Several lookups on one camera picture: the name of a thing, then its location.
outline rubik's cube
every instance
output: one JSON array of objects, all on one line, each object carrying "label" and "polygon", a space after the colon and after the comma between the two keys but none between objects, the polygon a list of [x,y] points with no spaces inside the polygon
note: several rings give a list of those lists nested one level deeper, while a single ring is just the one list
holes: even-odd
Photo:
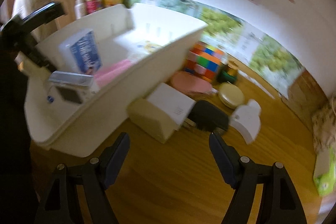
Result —
[{"label": "rubik's cube", "polygon": [[198,42],[187,55],[184,71],[212,82],[216,77],[224,52],[204,42]]}]

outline pink lid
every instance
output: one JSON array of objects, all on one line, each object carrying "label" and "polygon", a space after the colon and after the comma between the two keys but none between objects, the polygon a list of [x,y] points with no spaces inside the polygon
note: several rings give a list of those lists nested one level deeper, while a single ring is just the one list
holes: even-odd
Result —
[{"label": "pink lid", "polygon": [[207,93],[212,90],[212,85],[186,71],[176,72],[170,82],[176,90],[186,95],[193,93]]}]

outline metal screw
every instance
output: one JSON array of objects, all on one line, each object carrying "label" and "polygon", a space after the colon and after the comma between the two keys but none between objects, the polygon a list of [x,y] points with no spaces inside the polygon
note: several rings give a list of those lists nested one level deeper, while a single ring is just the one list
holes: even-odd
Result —
[{"label": "metal screw", "polygon": [[91,164],[96,164],[98,161],[99,159],[97,157],[93,157],[92,159],[90,159]]},{"label": "metal screw", "polygon": [[63,170],[64,169],[64,167],[65,167],[65,165],[64,164],[59,164],[59,165],[57,165],[57,170]]},{"label": "metal screw", "polygon": [[248,163],[250,161],[249,157],[246,157],[246,156],[240,157],[240,160],[244,163]]},{"label": "metal screw", "polygon": [[275,163],[275,166],[278,167],[279,169],[281,169],[284,165],[280,161],[277,161]]}]

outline fabric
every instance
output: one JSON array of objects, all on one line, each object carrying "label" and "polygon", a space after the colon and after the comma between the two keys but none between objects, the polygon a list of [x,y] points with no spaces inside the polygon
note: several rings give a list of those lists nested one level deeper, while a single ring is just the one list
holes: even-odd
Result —
[{"label": "fabric", "polygon": [[103,87],[131,66],[132,62],[128,59],[124,59],[111,66],[101,68],[95,73],[94,79],[99,87]]},{"label": "fabric", "polygon": [[[334,109],[336,99],[332,98]],[[331,101],[325,104],[311,118],[314,133],[314,149],[318,154],[329,147],[336,149],[336,115],[332,109]]]}]

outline pink towel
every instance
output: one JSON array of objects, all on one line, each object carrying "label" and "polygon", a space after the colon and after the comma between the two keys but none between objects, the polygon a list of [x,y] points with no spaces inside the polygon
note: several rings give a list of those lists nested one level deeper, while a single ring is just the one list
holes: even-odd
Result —
[{"label": "pink towel", "polygon": [[124,59],[111,66],[101,68],[95,73],[94,79],[98,86],[103,87],[131,66],[132,62],[128,59]]}]

